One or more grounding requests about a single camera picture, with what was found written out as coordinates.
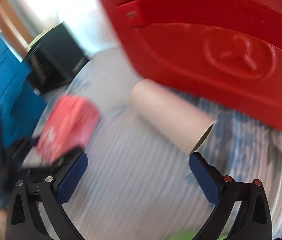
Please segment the beige paper tube pack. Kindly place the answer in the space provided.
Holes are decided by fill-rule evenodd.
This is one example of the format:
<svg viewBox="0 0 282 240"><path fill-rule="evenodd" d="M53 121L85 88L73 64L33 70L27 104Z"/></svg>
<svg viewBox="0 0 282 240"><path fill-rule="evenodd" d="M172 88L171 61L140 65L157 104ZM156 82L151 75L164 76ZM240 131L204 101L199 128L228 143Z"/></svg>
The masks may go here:
<svg viewBox="0 0 282 240"><path fill-rule="evenodd" d="M215 125L211 116L150 79L133 87L130 104L186 154L198 150Z"/></svg>

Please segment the wooden headboard frame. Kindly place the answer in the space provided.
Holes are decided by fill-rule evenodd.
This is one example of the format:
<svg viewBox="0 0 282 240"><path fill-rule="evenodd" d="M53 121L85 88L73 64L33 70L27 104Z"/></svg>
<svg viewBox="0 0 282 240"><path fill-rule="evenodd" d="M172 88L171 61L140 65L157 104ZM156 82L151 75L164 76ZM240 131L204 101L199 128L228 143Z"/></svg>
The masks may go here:
<svg viewBox="0 0 282 240"><path fill-rule="evenodd" d="M0 0L0 30L23 59L29 51L28 46L34 40L34 36L8 0Z"/></svg>

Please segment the black box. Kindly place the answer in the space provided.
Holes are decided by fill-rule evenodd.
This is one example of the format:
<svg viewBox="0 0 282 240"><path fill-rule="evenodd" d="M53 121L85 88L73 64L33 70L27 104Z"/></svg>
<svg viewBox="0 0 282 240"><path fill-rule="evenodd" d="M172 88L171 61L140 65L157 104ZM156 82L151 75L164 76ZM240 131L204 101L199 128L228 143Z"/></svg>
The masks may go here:
<svg viewBox="0 0 282 240"><path fill-rule="evenodd" d="M89 60L64 23L34 42L23 59L31 67L27 81L40 94L71 83Z"/></svg>

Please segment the blue plastic crate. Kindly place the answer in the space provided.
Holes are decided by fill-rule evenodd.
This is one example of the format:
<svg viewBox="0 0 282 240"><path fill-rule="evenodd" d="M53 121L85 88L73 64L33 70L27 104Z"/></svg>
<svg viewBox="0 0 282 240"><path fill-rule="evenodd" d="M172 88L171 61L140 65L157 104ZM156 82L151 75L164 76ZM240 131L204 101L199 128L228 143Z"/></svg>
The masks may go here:
<svg viewBox="0 0 282 240"><path fill-rule="evenodd" d="M30 137L46 108L27 82L30 66L20 62L0 37L0 118L3 147Z"/></svg>

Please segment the pink tissue pack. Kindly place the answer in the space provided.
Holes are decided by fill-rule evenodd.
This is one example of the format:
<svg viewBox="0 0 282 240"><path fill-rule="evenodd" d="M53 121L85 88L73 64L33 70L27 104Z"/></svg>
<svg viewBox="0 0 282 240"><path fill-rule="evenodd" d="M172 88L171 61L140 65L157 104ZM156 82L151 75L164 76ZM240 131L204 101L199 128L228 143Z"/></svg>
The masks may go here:
<svg viewBox="0 0 282 240"><path fill-rule="evenodd" d="M99 109L88 98L61 96L44 125L37 153L52 163L77 146L85 150L99 117Z"/></svg>

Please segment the red hard carry case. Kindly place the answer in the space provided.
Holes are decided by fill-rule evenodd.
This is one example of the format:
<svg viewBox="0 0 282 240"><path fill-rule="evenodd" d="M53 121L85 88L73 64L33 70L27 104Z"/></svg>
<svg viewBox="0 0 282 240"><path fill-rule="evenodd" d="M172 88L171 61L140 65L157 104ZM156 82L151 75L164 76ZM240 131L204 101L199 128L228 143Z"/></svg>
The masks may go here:
<svg viewBox="0 0 282 240"><path fill-rule="evenodd" d="M282 0L100 0L132 66L282 131Z"/></svg>

